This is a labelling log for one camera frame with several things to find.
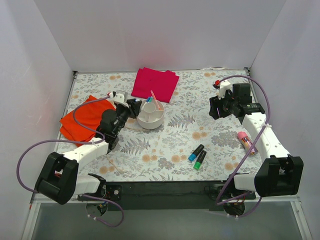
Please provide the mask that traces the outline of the white round organizer container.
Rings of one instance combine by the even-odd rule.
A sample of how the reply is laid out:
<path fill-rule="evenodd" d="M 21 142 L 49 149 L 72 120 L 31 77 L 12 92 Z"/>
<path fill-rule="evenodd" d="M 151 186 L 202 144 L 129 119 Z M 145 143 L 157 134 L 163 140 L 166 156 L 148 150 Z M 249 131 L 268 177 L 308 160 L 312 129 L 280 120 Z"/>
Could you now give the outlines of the white round organizer container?
<path fill-rule="evenodd" d="M 137 117 L 138 124 L 147 130 L 154 130 L 164 123 L 165 111 L 161 102 L 152 100 L 147 102 L 142 101 L 140 113 Z"/>

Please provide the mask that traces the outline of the salmon pink pen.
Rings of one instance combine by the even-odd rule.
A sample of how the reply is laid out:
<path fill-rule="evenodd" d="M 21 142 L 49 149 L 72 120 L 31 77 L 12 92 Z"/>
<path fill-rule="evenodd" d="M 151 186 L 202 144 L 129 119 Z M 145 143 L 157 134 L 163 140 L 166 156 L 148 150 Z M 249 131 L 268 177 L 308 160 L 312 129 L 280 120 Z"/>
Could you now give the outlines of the salmon pink pen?
<path fill-rule="evenodd" d="M 162 108 L 161 108 L 161 106 L 160 106 L 160 104 L 159 104 L 154 92 L 151 90 L 150 93 L 151 93 L 151 96 L 152 96 L 152 100 L 154 101 L 154 104 L 156 105 L 157 109 L 159 111 L 162 111 Z"/>

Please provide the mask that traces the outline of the blue capped black highlighter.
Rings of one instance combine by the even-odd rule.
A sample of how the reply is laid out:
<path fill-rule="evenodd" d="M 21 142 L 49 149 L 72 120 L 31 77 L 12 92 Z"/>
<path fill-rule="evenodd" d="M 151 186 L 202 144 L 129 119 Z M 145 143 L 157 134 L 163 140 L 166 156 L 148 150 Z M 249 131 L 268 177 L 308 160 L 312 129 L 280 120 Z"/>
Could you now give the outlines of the blue capped black highlighter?
<path fill-rule="evenodd" d="M 190 156 L 188 157 L 188 160 L 190 162 L 193 162 L 197 156 L 201 153 L 201 151 L 204 149 L 204 145 L 203 144 L 200 144 L 191 154 Z"/>

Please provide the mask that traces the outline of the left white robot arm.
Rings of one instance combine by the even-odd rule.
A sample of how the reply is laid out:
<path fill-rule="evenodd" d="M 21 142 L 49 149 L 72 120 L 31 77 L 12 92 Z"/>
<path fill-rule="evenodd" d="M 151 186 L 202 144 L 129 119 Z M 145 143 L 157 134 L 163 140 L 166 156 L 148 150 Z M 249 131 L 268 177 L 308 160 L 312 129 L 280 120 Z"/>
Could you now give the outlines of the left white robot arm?
<path fill-rule="evenodd" d="M 74 195 L 92 196 L 95 200 L 108 197 L 106 180 L 96 174 L 79 176 L 78 171 L 93 160 L 110 153 L 119 142 L 118 134 L 129 118 L 136 118 L 142 101 L 132 98 L 115 101 L 115 109 L 101 115 L 96 135 L 82 146 L 65 153 L 48 155 L 34 189 L 51 200 L 64 205 Z"/>

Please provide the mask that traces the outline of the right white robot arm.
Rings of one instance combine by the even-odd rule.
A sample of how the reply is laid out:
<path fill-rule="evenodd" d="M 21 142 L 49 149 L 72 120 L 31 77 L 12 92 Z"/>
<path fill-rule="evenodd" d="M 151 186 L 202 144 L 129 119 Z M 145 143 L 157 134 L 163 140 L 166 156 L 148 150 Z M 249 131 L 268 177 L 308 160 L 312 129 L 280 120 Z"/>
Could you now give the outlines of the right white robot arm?
<path fill-rule="evenodd" d="M 290 196 L 297 194 L 304 163 L 292 156 L 266 124 L 267 116 L 260 103 L 254 103 L 248 83 L 231 84 L 227 80 L 214 85 L 219 95 L 210 98 L 209 115 L 215 120 L 234 115 L 251 138 L 262 164 L 254 174 L 237 173 L 226 186 L 227 195 L 237 199 L 245 191 L 256 192 L 261 197 Z"/>

